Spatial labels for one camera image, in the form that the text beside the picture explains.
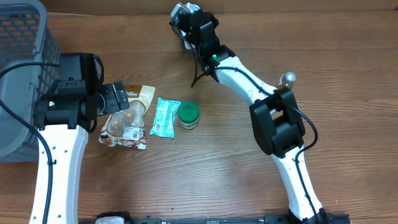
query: wooden table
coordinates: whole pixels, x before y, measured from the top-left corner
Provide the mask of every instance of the wooden table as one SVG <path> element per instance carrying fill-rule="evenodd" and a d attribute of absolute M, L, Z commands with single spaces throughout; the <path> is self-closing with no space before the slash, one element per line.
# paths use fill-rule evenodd
<path fill-rule="evenodd" d="M 324 208 L 352 223 L 398 222 L 398 13 L 297 12 L 216 15 L 222 43 L 271 85 L 293 70 L 300 109 L 316 124 L 306 153 Z M 127 210 L 134 217 L 252 217 L 286 213 L 274 161 L 257 146 L 248 106 L 212 78 L 194 88 L 193 59 L 168 16 L 50 18 L 63 52 L 98 54 L 106 81 L 156 87 L 157 98 L 192 100 L 200 125 L 175 139 L 148 136 L 145 151 L 90 136 L 81 167 L 79 218 Z M 105 118 L 99 119 L 99 127 Z M 305 141 L 313 134 L 307 126 Z M 0 164 L 0 223 L 28 223 L 36 163 Z"/>

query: gray plastic basket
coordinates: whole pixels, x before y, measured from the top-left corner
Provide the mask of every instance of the gray plastic basket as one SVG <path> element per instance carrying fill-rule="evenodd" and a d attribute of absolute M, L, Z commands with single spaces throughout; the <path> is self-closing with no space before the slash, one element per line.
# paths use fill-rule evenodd
<path fill-rule="evenodd" d="M 60 50 L 37 0 L 0 1 L 0 71 L 25 62 L 59 63 Z M 33 125 L 34 102 L 59 79 L 59 68 L 27 66 L 0 79 L 0 98 Z M 0 108 L 0 162 L 36 161 L 37 138 Z"/>

